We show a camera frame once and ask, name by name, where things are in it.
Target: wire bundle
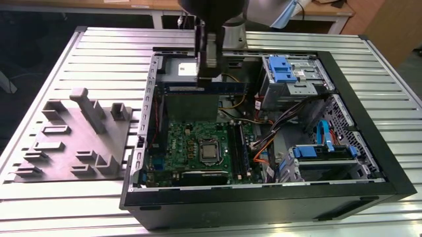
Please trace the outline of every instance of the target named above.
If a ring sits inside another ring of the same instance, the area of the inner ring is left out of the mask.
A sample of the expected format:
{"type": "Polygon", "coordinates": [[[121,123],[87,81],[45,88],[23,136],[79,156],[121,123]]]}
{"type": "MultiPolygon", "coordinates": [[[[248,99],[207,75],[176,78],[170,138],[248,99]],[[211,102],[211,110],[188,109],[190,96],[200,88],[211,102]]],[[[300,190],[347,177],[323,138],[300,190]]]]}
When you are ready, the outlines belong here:
{"type": "Polygon", "coordinates": [[[303,109],[303,107],[306,106],[308,102],[326,99],[328,96],[330,96],[330,93],[307,97],[304,100],[302,100],[298,104],[295,104],[291,108],[288,108],[283,112],[283,114],[280,115],[280,117],[276,119],[276,121],[274,122],[271,126],[270,133],[263,137],[263,139],[258,140],[256,143],[252,145],[252,147],[258,147],[260,144],[264,144],[254,157],[254,161],[267,163],[266,160],[259,159],[259,155],[266,150],[271,142],[274,141],[275,134],[282,128],[282,126],[288,122],[290,119],[292,119],[298,115],[299,111],[303,109]]]}

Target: ram slot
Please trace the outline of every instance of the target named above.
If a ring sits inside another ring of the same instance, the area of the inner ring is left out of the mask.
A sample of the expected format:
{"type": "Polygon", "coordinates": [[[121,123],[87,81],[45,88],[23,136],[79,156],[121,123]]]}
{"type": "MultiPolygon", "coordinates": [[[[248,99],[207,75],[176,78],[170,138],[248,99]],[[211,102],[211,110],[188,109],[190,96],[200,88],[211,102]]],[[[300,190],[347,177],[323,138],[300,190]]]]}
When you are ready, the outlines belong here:
{"type": "Polygon", "coordinates": [[[242,177],[240,168],[239,168],[239,154],[238,154],[238,149],[236,149],[235,127],[231,124],[227,125],[227,138],[228,138],[232,177],[235,179],[239,179],[242,177]]]}

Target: motherboard chip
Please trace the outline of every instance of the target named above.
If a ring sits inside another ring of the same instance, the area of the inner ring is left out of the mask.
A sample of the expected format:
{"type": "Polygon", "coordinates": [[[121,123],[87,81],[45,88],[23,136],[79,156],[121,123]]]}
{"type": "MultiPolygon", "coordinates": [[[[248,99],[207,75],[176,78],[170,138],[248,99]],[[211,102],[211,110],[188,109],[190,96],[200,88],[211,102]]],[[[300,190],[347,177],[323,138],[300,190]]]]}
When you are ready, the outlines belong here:
{"type": "Polygon", "coordinates": [[[219,157],[219,143],[214,138],[199,139],[199,161],[204,165],[215,165],[220,161],[219,157]]]}
{"type": "Polygon", "coordinates": [[[216,145],[203,145],[203,159],[216,157],[216,145]]]}

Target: metal table surface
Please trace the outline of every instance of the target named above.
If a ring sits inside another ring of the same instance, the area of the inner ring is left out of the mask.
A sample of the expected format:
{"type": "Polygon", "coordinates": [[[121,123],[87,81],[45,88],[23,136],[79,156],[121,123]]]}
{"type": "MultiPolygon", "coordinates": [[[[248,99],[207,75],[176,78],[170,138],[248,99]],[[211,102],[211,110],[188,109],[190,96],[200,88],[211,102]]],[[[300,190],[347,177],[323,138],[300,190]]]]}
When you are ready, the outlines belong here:
{"type": "MultiPolygon", "coordinates": [[[[7,236],[107,236],[151,234],[119,210],[121,181],[13,183],[13,171],[45,120],[48,99],[68,107],[72,87],[89,89],[103,107],[124,102],[132,113],[125,159],[136,143],[152,46],[191,46],[180,30],[79,28],[0,157],[0,234],[7,236]]],[[[421,101],[370,41],[356,36],[247,33],[248,48],[331,52],[418,194],[373,207],[340,221],[235,226],[170,231],[182,236],[417,236],[422,233],[421,101]]]]}

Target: blue plastic latch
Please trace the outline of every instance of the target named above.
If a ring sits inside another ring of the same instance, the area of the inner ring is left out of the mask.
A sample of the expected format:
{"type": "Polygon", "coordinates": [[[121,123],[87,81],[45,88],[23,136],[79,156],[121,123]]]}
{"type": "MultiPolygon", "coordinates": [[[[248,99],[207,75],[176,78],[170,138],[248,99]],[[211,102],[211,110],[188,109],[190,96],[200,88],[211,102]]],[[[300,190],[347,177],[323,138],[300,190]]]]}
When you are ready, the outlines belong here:
{"type": "Polygon", "coordinates": [[[358,156],[358,151],[356,151],[356,148],[354,146],[350,146],[348,147],[348,150],[350,150],[350,154],[352,157],[356,157],[358,156]]]}
{"type": "Polygon", "coordinates": [[[291,72],[291,65],[286,60],[286,57],[270,57],[270,70],[274,73],[274,81],[276,83],[295,83],[296,77],[291,72]]]}
{"type": "Polygon", "coordinates": [[[282,169],[284,168],[284,166],[286,166],[286,160],[283,160],[282,164],[279,164],[278,172],[282,172],[282,169]]]}
{"type": "Polygon", "coordinates": [[[295,155],[295,158],[300,157],[300,151],[298,148],[292,149],[292,154],[295,155]]]}
{"type": "Polygon", "coordinates": [[[315,148],[308,146],[308,147],[296,147],[300,151],[302,157],[316,157],[316,152],[315,148]]]}
{"type": "Polygon", "coordinates": [[[292,154],[294,154],[295,158],[299,158],[299,157],[316,157],[315,148],[312,146],[295,147],[292,149],[292,154]]]}
{"type": "Polygon", "coordinates": [[[328,152],[334,152],[331,135],[330,135],[330,126],[326,120],[320,120],[316,126],[316,143],[326,144],[328,147],[328,152]]]}

